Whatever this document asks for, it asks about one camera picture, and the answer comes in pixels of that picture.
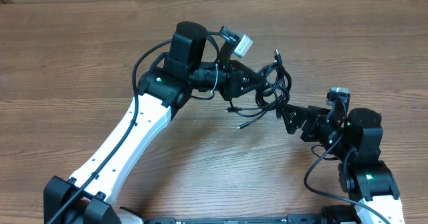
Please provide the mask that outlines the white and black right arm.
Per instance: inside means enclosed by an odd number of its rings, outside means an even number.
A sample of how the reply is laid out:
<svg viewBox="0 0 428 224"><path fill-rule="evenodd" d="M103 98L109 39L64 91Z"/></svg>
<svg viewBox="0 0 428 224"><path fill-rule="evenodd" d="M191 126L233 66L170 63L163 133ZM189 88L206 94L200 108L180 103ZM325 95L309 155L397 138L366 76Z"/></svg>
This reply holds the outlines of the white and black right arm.
<svg viewBox="0 0 428 224"><path fill-rule="evenodd" d="M308 187L313 193L339 200L318 214L288 215L287 223L404 223L398 185L380 159L383 137L381 115L367 108L349 110L340 100L331 109L286 104L282 110L286 130L302 130L304 142L318 142L326 155L339 160L338 181L345 197Z"/></svg>

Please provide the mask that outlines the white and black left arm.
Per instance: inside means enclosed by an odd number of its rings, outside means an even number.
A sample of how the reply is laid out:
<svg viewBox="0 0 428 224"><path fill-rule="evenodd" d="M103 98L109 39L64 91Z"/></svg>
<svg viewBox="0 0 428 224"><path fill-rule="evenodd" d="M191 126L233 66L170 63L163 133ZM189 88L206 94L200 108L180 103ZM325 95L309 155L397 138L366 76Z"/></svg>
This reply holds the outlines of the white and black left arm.
<svg viewBox="0 0 428 224"><path fill-rule="evenodd" d="M222 27L224 40L213 62L202 60L215 34L182 21L142 76L132 76L132 102L101 147L68 179L52 177L43 191L46 223L142 223L143 218L114 205L122 186L150 142L192 98L193 90L219 92L231 100L260 90L264 77L240 62L252 45L244 33Z"/></svg>

